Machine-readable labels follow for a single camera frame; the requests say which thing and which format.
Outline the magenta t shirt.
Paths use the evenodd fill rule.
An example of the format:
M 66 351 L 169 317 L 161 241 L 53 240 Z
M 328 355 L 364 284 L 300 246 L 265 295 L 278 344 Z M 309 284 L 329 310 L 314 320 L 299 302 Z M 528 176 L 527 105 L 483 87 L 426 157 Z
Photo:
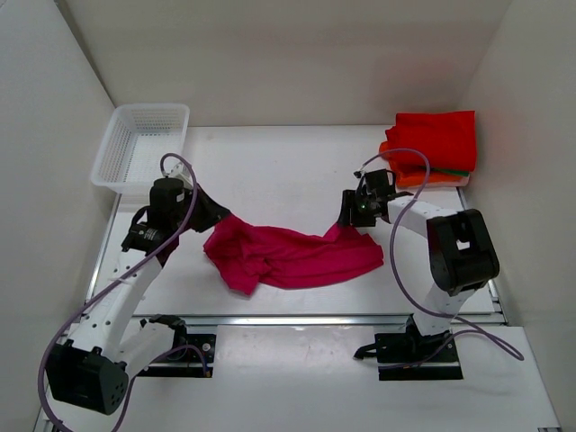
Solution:
M 228 288 L 246 296 L 260 284 L 286 290 L 341 284 L 384 264 L 382 247 L 352 227 L 335 223 L 322 236 L 307 235 L 234 215 L 216 225 L 203 252 Z

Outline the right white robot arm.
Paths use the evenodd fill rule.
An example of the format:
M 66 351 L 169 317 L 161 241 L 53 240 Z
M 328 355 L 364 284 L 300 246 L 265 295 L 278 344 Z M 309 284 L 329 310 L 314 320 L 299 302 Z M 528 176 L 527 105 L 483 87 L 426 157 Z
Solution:
M 409 301 L 415 311 L 401 333 L 358 348 L 354 358 L 377 357 L 403 367 L 437 360 L 452 343 L 450 325 L 464 303 L 500 272 L 482 214 L 441 208 L 407 192 L 385 198 L 361 196 L 353 190 L 342 193 L 339 226 L 371 228 L 378 219 L 392 225 L 390 241 L 400 227 L 427 241 L 433 284 L 422 303 Z

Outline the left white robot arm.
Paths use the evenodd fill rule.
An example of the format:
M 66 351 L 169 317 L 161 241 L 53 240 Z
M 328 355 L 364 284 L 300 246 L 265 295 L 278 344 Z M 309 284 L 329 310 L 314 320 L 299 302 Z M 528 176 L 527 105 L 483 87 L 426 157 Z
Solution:
M 200 187 L 175 179 L 154 183 L 148 205 L 130 221 L 116 274 L 77 317 L 68 339 L 54 343 L 42 359 L 40 384 L 56 401 L 111 415 L 127 399 L 133 379 L 157 357 L 185 353 L 188 336 L 174 315 L 156 315 L 136 335 L 123 336 L 180 236 L 188 230 L 203 233 L 229 215 Z

